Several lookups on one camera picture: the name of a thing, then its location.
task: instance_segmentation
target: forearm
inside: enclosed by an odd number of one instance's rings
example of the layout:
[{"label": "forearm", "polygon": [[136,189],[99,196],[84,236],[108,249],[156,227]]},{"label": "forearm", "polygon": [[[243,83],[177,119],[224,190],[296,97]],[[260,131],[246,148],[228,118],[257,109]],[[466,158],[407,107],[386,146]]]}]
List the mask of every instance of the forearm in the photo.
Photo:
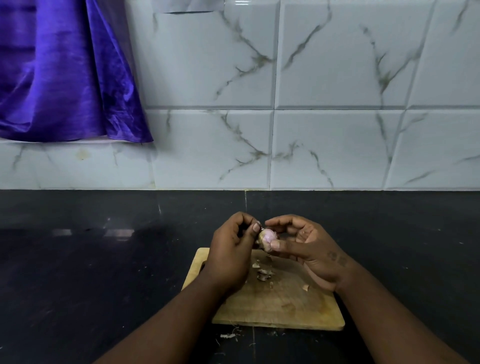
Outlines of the forearm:
[{"label": "forearm", "polygon": [[377,364],[467,363],[357,263],[337,291]]},{"label": "forearm", "polygon": [[224,292],[200,274],[157,314],[96,364],[177,364],[188,360],[198,336]]}]

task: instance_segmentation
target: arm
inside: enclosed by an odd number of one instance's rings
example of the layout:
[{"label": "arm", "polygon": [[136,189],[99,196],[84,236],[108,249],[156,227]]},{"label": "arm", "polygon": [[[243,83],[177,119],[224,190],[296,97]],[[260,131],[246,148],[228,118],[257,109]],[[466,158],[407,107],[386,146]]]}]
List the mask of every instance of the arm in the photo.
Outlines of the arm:
[{"label": "arm", "polygon": [[288,215],[266,225],[290,237],[271,243],[279,256],[294,256],[323,288],[336,291],[377,364],[465,364],[360,266],[320,226]]},{"label": "arm", "polygon": [[[244,225],[248,228],[239,238],[240,227]],[[199,276],[95,363],[187,362],[200,331],[221,299],[245,282],[259,230],[260,224],[250,215],[233,215],[215,231],[207,262]]]}]

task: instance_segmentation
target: purple satin fabric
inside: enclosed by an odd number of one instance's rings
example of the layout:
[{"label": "purple satin fabric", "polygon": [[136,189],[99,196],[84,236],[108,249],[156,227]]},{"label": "purple satin fabric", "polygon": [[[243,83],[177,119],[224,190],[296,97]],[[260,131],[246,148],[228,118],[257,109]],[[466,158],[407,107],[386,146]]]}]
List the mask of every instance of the purple satin fabric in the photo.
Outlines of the purple satin fabric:
[{"label": "purple satin fabric", "polygon": [[152,141],[132,72],[97,1],[0,0],[0,137],[103,135]]}]

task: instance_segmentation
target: tiled wall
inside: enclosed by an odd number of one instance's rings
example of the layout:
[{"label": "tiled wall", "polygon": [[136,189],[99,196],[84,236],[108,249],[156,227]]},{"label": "tiled wall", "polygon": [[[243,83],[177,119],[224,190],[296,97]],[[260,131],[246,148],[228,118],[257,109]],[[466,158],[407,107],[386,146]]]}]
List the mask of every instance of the tiled wall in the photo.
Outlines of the tiled wall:
[{"label": "tiled wall", "polygon": [[0,188],[480,189],[479,0],[127,0],[153,145],[0,143]]}]

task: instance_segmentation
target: hand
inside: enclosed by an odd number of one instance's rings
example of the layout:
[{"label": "hand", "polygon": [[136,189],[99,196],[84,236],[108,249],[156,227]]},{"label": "hand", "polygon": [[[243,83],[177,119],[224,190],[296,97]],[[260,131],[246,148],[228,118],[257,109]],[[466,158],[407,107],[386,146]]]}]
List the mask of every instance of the hand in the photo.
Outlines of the hand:
[{"label": "hand", "polygon": [[253,242],[259,231],[260,223],[248,214],[237,212],[230,217],[213,234],[201,275],[208,276],[209,281],[225,292],[240,288],[245,283]]},{"label": "hand", "polygon": [[335,291],[357,263],[340,249],[320,224],[300,216],[285,215],[272,218],[265,225],[277,233],[288,233],[286,240],[271,242],[278,256],[290,257],[304,264],[315,282],[322,288]]}]

